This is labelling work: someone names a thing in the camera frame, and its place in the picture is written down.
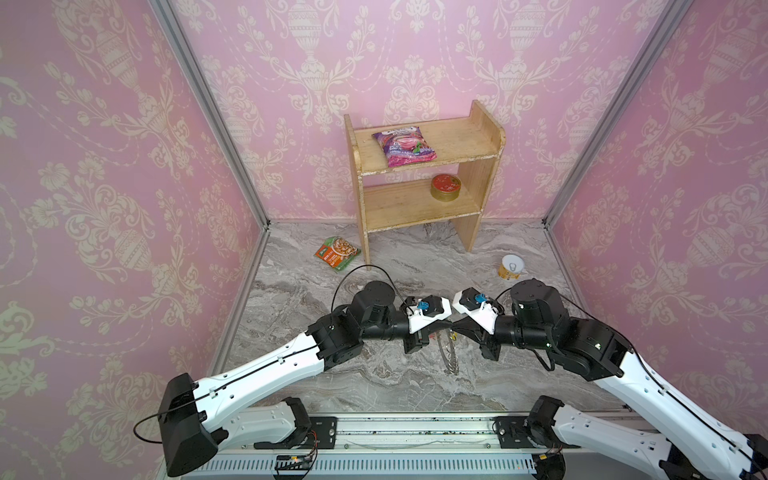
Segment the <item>metal ring plate with keyrings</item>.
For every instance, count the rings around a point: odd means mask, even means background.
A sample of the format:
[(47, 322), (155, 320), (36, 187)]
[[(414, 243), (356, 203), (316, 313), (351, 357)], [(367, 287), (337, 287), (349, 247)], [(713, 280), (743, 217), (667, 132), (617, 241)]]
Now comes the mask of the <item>metal ring plate with keyrings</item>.
[(439, 353), (442, 358), (445, 373), (456, 376), (459, 373), (459, 362), (456, 353), (456, 336), (449, 331), (441, 330), (435, 334)]

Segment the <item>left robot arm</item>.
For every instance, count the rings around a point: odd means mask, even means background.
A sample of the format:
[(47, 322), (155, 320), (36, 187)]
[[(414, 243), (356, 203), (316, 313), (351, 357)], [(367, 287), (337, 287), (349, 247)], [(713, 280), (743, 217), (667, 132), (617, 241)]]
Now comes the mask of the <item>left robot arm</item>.
[(293, 448), (311, 429), (298, 398), (289, 397), (257, 415), (245, 411), (258, 401), (357, 357), (367, 340), (400, 340), (405, 353), (429, 343), (434, 330), (450, 325), (449, 299), (429, 295), (395, 304), (394, 288), (371, 281), (350, 303), (312, 323), (285, 345), (235, 369), (201, 379), (188, 373), (166, 385), (151, 419), (159, 427), (166, 473), (181, 477), (231, 444)]

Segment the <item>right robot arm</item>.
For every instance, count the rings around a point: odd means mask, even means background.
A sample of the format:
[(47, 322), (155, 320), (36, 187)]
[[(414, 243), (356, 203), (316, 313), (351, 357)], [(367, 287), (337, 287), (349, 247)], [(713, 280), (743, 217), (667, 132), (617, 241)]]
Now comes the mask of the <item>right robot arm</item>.
[(590, 314), (571, 315), (570, 300), (538, 279), (508, 288), (510, 305), (467, 288), (454, 296), (462, 319), (454, 332), (475, 341), (484, 358), (502, 346), (531, 351), (556, 367), (621, 400), (654, 428), (630, 429), (541, 396), (526, 420), (539, 445), (578, 446), (621, 462), (654, 479), (764, 479), (767, 440), (717, 420), (655, 372), (636, 347)]

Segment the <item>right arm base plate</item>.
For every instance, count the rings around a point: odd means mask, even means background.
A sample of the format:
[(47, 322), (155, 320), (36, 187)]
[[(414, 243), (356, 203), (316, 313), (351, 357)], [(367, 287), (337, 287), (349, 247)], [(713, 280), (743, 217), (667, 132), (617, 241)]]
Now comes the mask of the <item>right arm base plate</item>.
[(561, 441), (551, 426), (518, 415), (494, 417), (491, 428), (502, 449), (538, 448), (559, 450), (575, 448)]

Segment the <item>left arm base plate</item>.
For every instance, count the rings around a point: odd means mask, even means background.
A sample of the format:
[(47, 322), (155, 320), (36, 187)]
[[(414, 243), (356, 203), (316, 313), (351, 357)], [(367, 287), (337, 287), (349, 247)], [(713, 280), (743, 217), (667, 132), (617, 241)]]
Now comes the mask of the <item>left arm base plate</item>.
[(311, 416), (310, 426), (298, 427), (285, 440), (278, 443), (257, 442), (255, 450), (314, 448), (331, 450), (336, 444), (338, 418), (335, 416)]

